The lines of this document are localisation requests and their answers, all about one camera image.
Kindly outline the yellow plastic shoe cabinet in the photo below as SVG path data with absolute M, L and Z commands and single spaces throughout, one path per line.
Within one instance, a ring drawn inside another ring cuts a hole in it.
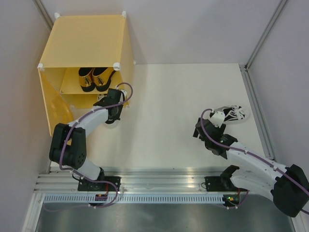
M 77 109 L 89 109 L 101 92 L 84 92 L 80 68 L 111 67 L 116 72 L 111 88 L 130 91 L 134 58 L 125 14 L 61 16 L 54 22 L 38 68 L 64 68 L 60 93 Z

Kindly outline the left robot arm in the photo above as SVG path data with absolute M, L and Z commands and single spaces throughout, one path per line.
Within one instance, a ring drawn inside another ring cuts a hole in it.
M 110 88 L 86 115 L 68 124 L 58 123 L 54 128 L 49 159 L 87 178 L 79 179 L 79 191 L 116 191 L 108 182 L 116 187 L 120 184 L 119 177 L 105 178 L 104 170 L 87 158 L 86 138 L 99 125 L 115 126 L 124 100 L 123 91 Z

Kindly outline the left aluminium frame post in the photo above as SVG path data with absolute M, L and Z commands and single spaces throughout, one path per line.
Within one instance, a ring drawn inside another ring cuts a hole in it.
M 42 0 L 32 0 L 32 2 L 34 3 L 37 11 L 39 12 L 40 16 L 42 17 L 44 23 L 46 24 L 47 28 L 49 29 L 49 31 L 52 30 L 54 22 L 51 19 L 46 7 L 44 6 Z

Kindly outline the black white sneaker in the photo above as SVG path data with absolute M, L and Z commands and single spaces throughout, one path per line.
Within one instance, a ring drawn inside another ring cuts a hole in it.
M 220 119 L 224 116 L 224 124 L 238 124 L 250 117 L 250 110 L 239 105 L 229 105 L 214 109 L 211 117 L 213 116 L 219 116 Z
M 97 100 L 100 101 L 101 99 L 103 99 L 106 96 L 106 94 L 98 94 Z M 117 127 L 119 124 L 119 120 L 109 120 L 108 122 L 104 123 L 106 128 L 112 129 Z

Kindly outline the aluminium frame post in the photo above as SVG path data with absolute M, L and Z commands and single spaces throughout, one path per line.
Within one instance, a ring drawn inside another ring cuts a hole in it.
M 263 46 L 267 42 L 268 37 L 272 33 L 275 28 L 276 23 L 284 12 L 286 6 L 288 5 L 288 0 L 280 0 L 278 5 L 276 6 L 271 18 L 269 19 L 263 33 L 261 34 L 256 46 L 251 52 L 248 61 L 245 64 L 240 64 L 239 69 L 241 72 L 241 76 L 246 88 L 246 92 L 249 98 L 250 106 L 252 109 L 252 114 L 255 119 L 255 124 L 258 129 L 259 137 L 261 140 L 261 144 L 263 147 L 263 152 L 265 157 L 269 160 L 276 160 L 274 144 L 272 142 L 272 138 L 268 129 L 268 125 L 266 122 L 266 118 L 264 116 L 262 106 L 260 100 L 258 98 L 258 94 L 256 91 L 256 87 L 254 86 L 253 77 L 250 74 L 250 71 L 253 67 L 253 64 L 260 54 Z
M 46 7 L 44 6 L 42 0 L 32 0 L 32 2 L 34 3 L 37 11 L 39 12 L 40 16 L 42 17 L 44 23 L 46 24 L 47 28 L 49 29 L 49 31 L 52 30 L 54 22 L 51 19 Z

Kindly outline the yellow cabinet door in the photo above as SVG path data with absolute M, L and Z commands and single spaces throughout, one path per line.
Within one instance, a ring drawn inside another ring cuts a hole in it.
M 50 135 L 58 123 L 73 121 L 70 105 L 60 93 L 64 68 L 38 68 Z

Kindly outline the gold loafer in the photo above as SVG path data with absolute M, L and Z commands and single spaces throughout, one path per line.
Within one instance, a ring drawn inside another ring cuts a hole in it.
M 99 92 L 108 90 L 115 72 L 116 71 L 111 67 L 94 68 L 92 71 L 92 78 L 96 90 Z
M 84 92 L 91 92 L 95 89 L 92 71 L 92 68 L 80 68 L 78 71 L 79 85 Z

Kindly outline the right aluminium frame post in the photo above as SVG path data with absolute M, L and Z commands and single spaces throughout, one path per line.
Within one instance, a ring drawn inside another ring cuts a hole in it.
M 245 64 L 240 64 L 239 69 L 241 72 L 241 76 L 246 88 L 246 92 L 249 98 L 250 106 L 252 109 L 252 114 L 255 119 L 255 124 L 258 129 L 259 137 L 261 140 L 261 144 L 263 147 L 263 152 L 265 157 L 269 160 L 276 160 L 274 144 L 272 142 L 272 138 L 268 129 L 268 125 L 266 122 L 266 118 L 264 116 L 262 106 L 260 100 L 258 98 L 258 94 L 256 91 L 256 87 L 254 86 L 253 77 L 250 74 L 250 71 L 253 67 L 253 64 L 260 54 L 263 46 L 267 42 L 268 37 L 272 33 L 275 28 L 276 23 L 284 12 L 286 6 L 288 5 L 288 0 L 280 0 L 278 5 L 276 6 L 271 18 L 269 19 L 263 33 L 261 34 L 256 46 L 251 52 L 248 61 Z

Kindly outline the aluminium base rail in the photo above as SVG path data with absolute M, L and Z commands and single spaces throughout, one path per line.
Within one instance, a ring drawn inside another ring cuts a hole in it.
M 219 176 L 226 168 L 116 168 L 104 167 L 107 176 L 121 177 L 120 192 L 132 194 L 205 193 L 200 186 L 206 176 Z M 39 174 L 35 193 L 77 193 L 78 181 L 69 171 L 51 167 L 47 174 Z

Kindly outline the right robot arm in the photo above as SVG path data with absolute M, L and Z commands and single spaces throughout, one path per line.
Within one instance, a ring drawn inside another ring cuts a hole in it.
M 220 176 L 221 187 L 257 193 L 292 218 L 302 212 L 309 202 L 309 181 L 304 171 L 295 164 L 288 167 L 251 152 L 235 137 L 225 134 L 225 128 L 225 124 L 217 128 L 208 119 L 199 118 L 193 134 L 212 154 L 233 162 Z

